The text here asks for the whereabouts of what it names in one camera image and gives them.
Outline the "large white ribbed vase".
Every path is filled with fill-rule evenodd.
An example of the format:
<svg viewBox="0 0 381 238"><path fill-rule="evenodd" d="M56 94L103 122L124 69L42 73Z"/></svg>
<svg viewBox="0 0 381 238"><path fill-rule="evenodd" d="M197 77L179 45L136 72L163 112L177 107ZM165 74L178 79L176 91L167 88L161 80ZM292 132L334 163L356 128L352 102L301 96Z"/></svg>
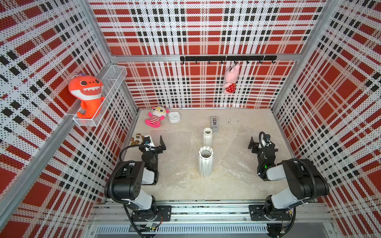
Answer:
<svg viewBox="0 0 381 238"><path fill-rule="evenodd" d="M198 171L202 177L212 174L213 159L213 150L210 147L204 146L199 150Z"/></svg>

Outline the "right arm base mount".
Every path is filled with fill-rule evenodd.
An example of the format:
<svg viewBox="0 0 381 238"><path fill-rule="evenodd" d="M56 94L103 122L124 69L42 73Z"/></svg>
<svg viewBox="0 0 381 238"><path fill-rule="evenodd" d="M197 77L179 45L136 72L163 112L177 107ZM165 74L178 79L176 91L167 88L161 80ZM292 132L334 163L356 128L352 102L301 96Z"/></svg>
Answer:
<svg viewBox="0 0 381 238"><path fill-rule="evenodd" d="M264 204L249 205L249 213L252 221L291 221L288 209L279 210Z"/></svg>

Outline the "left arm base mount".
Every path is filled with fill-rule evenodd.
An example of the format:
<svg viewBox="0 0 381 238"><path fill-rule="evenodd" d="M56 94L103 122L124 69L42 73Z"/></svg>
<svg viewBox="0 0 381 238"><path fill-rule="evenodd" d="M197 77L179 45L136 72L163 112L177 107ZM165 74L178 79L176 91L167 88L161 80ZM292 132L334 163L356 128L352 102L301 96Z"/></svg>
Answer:
<svg viewBox="0 0 381 238"><path fill-rule="evenodd" d="M172 206L159 205L153 206L149 210L133 211L131 216L134 222L168 222L171 220Z"/></svg>

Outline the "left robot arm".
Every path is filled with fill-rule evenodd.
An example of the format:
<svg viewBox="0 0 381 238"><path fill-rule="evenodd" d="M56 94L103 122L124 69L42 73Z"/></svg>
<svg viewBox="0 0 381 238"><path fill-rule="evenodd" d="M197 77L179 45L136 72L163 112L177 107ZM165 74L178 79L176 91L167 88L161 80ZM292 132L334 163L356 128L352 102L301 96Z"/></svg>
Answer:
<svg viewBox="0 0 381 238"><path fill-rule="evenodd" d="M131 209L133 215L130 217L134 221L153 221L159 214L156 199L144 192L142 186L157 184L158 155L166 150L166 145L160 137L159 146L155 146L151 136L147 135L142 143L123 148L119 158L122 159L123 153L134 147L142 152L141 160L119 162L105 185L105 196Z"/></svg>

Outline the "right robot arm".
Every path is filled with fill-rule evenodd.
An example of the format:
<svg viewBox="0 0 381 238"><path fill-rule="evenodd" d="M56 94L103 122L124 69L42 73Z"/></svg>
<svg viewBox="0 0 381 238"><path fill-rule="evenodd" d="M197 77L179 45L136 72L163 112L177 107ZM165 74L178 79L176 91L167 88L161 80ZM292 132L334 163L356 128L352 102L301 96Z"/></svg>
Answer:
<svg viewBox="0 0 381 238"><path fill-rule="evenodd" d="M287 180L287 187L281 192L269 195L263 205L250 207L252 220L289 221L289 212L299 205L314 201L329 194L329 185L312 161L288 159L276 164L278 149L271 136L259 133L259 142L251 137L248 149L257 154L257 175L263 181Z"/></svg>

